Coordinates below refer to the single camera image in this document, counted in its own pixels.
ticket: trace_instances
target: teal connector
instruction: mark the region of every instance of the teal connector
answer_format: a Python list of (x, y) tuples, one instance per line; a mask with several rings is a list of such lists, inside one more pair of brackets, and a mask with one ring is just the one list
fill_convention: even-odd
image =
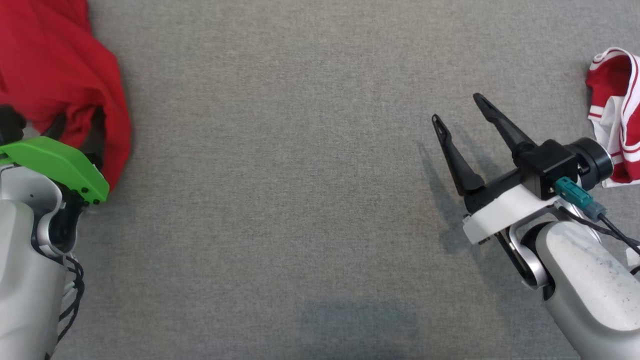
[(556, 181), (555, 188), (558, 196), (576, 205), (580, 210), (586, 209), (587, 205), (593, 202), (591, 194), (566, 176)]

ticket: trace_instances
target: robotic arm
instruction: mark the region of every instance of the robotic arm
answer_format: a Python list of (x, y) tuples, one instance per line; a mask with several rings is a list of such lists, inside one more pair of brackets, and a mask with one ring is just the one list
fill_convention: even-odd
[[(590, 223), (574, 204), (580, 202), (561, 187), (573, 184), (578, 194), (589, 197), (585, 190), (613, 173), (611, 157), (589, 138), (537, 145), (484, 96), (474, 94), (474, 100), (507, 143), (516, 169), (485, 184), (452, 143), (440, 117), (433, 115), (456, 189), (465, 199), (465, 234), (473, 244), (498, 239), (523, 283), (542, 289), (545, 307), (581, 357), (637, 359), (640, 282), (602, 247), (598, 233), (584, 225)], [(604, 209), (585, 211), (592, 220), (606, 219)], [(545, 214), (557, 221), (517, 236)]]
[[(22, 140), (24, 119), (0, 107), (3, 359), (49, 359), (63, 335), (58, 321), (68, 269), (77, 264), (70, 257), (76, 224), (85, 207), (105, 201), (109, 192), (98, 170), (104, 143), (98, 141), (99, 118), (97, 111), (95, 129), (79, 150), (46, 136)], [(52, 130), (63, 127), (64, 118)]]

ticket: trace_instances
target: folded clothing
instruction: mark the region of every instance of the folded clothing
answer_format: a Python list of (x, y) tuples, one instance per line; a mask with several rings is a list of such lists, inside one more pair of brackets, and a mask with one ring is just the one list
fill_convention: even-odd
[(613, 175), (606, 188), (640, 183), (640, 58), (610, 47), (593, 58), (587, 86), (593, 90), (588, 119), (596, 140), (611, 154)]
[(39, 132), (65, 114), (61, 142), (80, 147), (104, 110), (102, 173), (113, 189), (129, 157), (131, 125), (115, 56), (91, 34), (85, 0), (0, 0), (0, 104)]

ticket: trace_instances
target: red and white striped garment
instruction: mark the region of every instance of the red and white striped garment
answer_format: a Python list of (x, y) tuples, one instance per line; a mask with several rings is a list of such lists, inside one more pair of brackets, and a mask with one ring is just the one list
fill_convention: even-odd
[(596, 140), (613, 157), (613, 176), (602, 183), (610, 188), (640, 183), (640, 58), (610, 47), (593, 58), (587, 86), (593, 90), (588, 119)]

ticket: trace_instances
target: black cable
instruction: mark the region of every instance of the black cable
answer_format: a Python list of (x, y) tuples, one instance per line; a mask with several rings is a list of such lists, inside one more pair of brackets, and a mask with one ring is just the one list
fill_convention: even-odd
[[(616, 238), (618, 240), (621, 241), (625, 241), (623, 240), (620, 236), (618, 236), (615, 232), (606, 229), (602, 226), (598, 226), (592, 222), (590, 222), (589, 220), (583, 219), (581, 217), (579, 217), (578, 215), (572, 213), (571, 211), (569, 211), (569, 209), (565, 208), (564, 206), (560, 206), (558, 208), (561, 212), (563, 212), (564, 214), (566, 214), (567, 216), (569, 216), (571, 219), (573, 219), (574, 221), (576, 221), (577, 223), (580, 223), (582, 225), (588, 226), (592, 229), (594, 229), (595, 231), (598, 231), (599, 233), (605, 234), (605, 235), (609, 235), (612, 238)], [(624, 236), (626, 239), (628, 239), (629, 241), (631, 241), (633, 244), (635, 244), (636, 247), (640, 246), (640, 241), (637, 241), (635, 239), (629, 238), (627, 236)]]
[(82, 265), (80, 265), (80, 263), (78, 263), (72, 257), (67, 256), (67, 260), (69, 260), (75, 267), (74, 270), (76, 273), (76, 279), (74, 280), (74, 284), (75, 284), (77, 293), (76, 293), (76, 299), (73, 301), (73, 303), (71, 303), (71, 305), (62, 314), (60, 314), (60, 319), (58, 321), (61, 321), (62, 319), (67, 317), (71, 313), (71, 311), (73, 311), (74, 313), (69, 319), (69, 323), (67, 324), (67, 326), (65, 326), (65, 328), (62, 330), (60, 335), (58, 335), (58, 343), (66, 335), (67, 331), (69, 331), (69, 329), (71, 328), (71, 325), (73, 325), (74, 321), (76, 320), (78, 309), (80, 308), (80, 299), (82, 299), (82, 295), (84, 294), (84, 281), (83, 281), (84, 269), (82, 268)]
[(598, 218), (600, 220), (602, 220), (602, 222), (609, 228), (611, 229), (611, 231), (613, 231), (614, 233), (616, 233), (616, 235), (619, 236), (619, 239), (624, 241), (627, 245), (629, 245), (629, 247), (631, 249), (633, 249), (638, 255), (640, 255), (640, 249), (637, 247), (637, 245), (630, 239), (627, 238), (626, 235), (624, 235), (622, 233), (622, 231), (620, 231), (620, 229), (618, 229), (604, 214), (599, 214)]

